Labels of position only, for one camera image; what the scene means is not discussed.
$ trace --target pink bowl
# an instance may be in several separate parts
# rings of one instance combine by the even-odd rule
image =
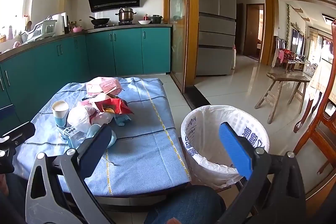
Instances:
[[[83,27],[76,27],[72,29],[73,32],[81,32],[82,30],[83,30]]]

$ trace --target blue tablecloth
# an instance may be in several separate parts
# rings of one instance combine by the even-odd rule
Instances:
[[[182,149],[170,112],[163,84],[159,79],[118,78],[124,99],[134,114],[132,121],[119,127],[110,125],[117,141],[103,155],[116,164],[101,159],[93,175],[85,179],[97,196],[126,196],[167,189],[190,181]],[[15,173],[28,179],[36,155],[63,154],[68,145],[57,128],[51,106],[64,100],[70,109],[87,95],[85,84],[70,83],[57,92],[34,117],[35,135],[17,148],[13,164]],[[64,191],[65,179],[60,176]]]

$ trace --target gray refrigerator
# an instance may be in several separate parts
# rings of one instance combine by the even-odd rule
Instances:
[[[236,33],[236,0],[199,0],[196,75],[228,75]]]

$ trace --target trash can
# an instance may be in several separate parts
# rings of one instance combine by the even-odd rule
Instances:
[[[253,147],[269,150],[265,128],[250,114],[228,105],[199,107],[190,112],[181,125],[193,184],[221,189],[241,179],[218,136],[223,122],[228,122],[237,135],[245,137]]]

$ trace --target yellow stripe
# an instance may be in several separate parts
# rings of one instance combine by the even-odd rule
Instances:
[[[109,160],[109,152],[106,149],[106,160]],[[111,190],[111,183],[110,183],[110,169],[109,169],[109,162],[106,161],[106,173],[107,173],[107,185],[109,187],[109,192],[110,194],[112,194],[112,190]]]
[[[182,164],[182,167],[184,168],[185,173],[186,173],[186,174],[188,175],[188,177],[190,178],[188,168],[185,166],[185,164],[184,164],[184,162],[183,162],[183,159],[181,158],[179,152],[178,152],[177,149],[176,149],[176,146],[174,145],[172,139],[170,138],[170,135],[169,135],[168,131],[166,130],[166,127],[165,127],[165,125],[164,125],[164,123],[163,123],[163,121],[162,121],[162,119],[161,119],[161,117],[160,117],[160,115],[159,115],[159,113],[158,113],[158,111],[157,111],[157,109],[156,109],[156,107],[155,107],[153,101],[152,101],[152,98],[151,98],[151,96],[150,96],[150,94],[149,94],[149,91],[146,89],[146,87],[145,87],[145,85],[144,85],[144,83],[143,83],[142,80],[141,80],[141,83],[142,83],[143,87],[145,88],[145,90],[146,90],[146,92],[147,92],[148,98],[149,98],[150,102],[152,103],[152,106],[153,106],[153,108],[154,108],[154,110],[155,110],[155,112],[156,112],[156,115],[157,115],[157,117],[158,117],[159,120],[160,120],[160,123],[161,123],[161,125],[162,125],[163,130],[166,132],[167,138],[168,138],[168,140],[170,141],[170,144],[172,145],[172,147],[173,147],[173,149],[174,149],[174,152],[175,152],[176,155],[177,155],[177,158],[180,160],[180,162],[181,162],[181,164]]]

